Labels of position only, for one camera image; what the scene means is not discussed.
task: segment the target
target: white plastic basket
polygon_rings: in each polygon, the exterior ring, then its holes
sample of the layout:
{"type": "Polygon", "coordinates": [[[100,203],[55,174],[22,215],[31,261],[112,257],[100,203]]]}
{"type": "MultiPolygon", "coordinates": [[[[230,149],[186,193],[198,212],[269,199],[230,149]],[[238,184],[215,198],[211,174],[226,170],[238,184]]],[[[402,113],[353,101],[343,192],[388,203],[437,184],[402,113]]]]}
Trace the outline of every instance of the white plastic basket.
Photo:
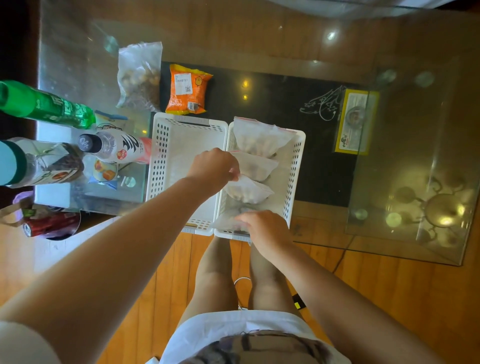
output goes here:
{"type": "MultiPolygon", "coordinates": [[[[185,177],[193,158],[213,148],[225,150],[228,124],[220,120],[158,112],[153,119],[152,157],[148,169],[149,200],[185,177]]],[[[216,216],[219,194],[205,201],[182,231],[212,235],[209,228],[216,216]]]]}
{"type": "MultiPolygon", "coordinates": [[[[238,150],[237,140],[233,133],[233,123],[228,127],[227,151],[238,150]]],[[[305,146],[305,133],[301,130],[287,129],[297,135],[287,145],[281,147],[272,159],[278,161],[270,177],[265,182],[275,193],[258,205],[252,205],[257,210],[272,210],[283,216],[288,226],[292,217],[293,200],[297,188],[297,179],[300,171],[303,147],[305,146]]],[[[220,191],[220,202],[216,213],[216,219],[225,211],[239,206],[239,202],[231,198],[224,190],[220,191]]],[[[228,231],[215,229],[215,236],[227,239],[250,242],[250,235],[240,231],[228,231]]]]}

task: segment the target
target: black table surface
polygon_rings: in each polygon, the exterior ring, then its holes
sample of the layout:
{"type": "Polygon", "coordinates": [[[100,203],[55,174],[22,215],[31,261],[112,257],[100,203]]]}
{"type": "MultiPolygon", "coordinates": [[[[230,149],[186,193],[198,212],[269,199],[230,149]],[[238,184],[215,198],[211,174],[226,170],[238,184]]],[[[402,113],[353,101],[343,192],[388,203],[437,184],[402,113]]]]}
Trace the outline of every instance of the black table surface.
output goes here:
{"type": "MultiPolygon", "coordinates": [[[[213,75],[205,94],[207,112],[189,116],[227,123],[240,116],[304,131],[306,141],[295,199],[348,206],[357,156],[333,150],[343,91],[347,87],[357,88],[355,85],[194,64],[181,65],[213,75]]],[[[165,111],[170,99],[169,66],[170,62],[162,62],[162,111],[165,111]]]]}

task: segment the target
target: red label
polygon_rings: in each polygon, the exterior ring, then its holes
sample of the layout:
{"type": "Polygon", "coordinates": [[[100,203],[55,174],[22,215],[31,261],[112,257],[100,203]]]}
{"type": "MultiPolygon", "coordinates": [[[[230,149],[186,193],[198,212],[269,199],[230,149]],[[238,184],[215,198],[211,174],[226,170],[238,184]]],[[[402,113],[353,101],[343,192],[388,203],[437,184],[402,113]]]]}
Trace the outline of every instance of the red label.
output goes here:
{"type": "Polygon", "coordinates": [[[117,152],[117,158],[119,160],[125,159],[125,157],[127,157],[127,151],[125,149],[119,150],[117,152]]]}

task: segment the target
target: black bottle cap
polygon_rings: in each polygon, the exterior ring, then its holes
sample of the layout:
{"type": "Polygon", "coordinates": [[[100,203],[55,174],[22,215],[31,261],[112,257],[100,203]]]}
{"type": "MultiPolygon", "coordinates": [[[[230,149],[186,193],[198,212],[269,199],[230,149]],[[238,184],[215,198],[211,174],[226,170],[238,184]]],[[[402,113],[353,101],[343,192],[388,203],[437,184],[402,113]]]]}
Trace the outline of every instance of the black bottle cap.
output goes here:
{"type": "Polygon", "coordinates": [[[86,153],[97,153],[102,150],[102,139],[95,134],[81,134],[77,141],[81,151],[86,153]]]}

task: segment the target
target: white shorts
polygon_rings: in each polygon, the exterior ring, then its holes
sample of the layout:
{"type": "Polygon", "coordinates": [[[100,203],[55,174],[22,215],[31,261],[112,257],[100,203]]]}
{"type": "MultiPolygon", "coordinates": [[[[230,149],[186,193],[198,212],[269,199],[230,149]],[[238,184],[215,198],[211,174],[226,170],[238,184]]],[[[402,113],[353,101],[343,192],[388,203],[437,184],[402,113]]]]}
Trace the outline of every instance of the white shorts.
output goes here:
{"type": "MultiPolygon", "coordinates": [[[[180,325],[170,338],[160,364],[178,364],[225,336],[254,330],[277,330],[319,340],[305,321],[288,312],[261,310],[210,312],[191,317],[180,325]]],[[[333,356],[330,363],[350,363],[350,360],[335,348],[325,345],[333,356]]]]}

